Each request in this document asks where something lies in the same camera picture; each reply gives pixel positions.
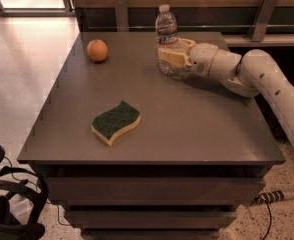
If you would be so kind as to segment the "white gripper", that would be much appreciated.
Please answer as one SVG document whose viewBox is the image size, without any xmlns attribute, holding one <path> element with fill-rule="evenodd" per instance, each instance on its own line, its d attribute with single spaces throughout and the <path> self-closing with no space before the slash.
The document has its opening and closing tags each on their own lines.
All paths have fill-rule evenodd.
<svg viewBox="0 0 294 240">
<path fill-rule="evenodd" d="M 179 38 L 178 49 L 159 48 L 158 57 L 161 63 L 178 68 L 191 67 L 192 73 L 207 77 L 218 50 L 219 47 L 213 44 L 196 44 L 194 40 Z"/>
</svg>

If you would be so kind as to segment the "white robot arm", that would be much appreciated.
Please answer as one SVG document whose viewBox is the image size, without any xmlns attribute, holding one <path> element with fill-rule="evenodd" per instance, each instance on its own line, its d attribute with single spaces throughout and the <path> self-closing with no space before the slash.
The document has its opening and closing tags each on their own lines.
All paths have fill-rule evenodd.
<svg viewBox="0 0 294 240">
<path fill-rule="evenodd" d="M 262 95 L 294 148 L 294 87 L 268 53 L 254 49 L 241 56 L 180 38 L 173 45 L 158 46 L 157 54 L 163 72 L 176 79 L 196 74 L 243 97 Z"/>
</svg>

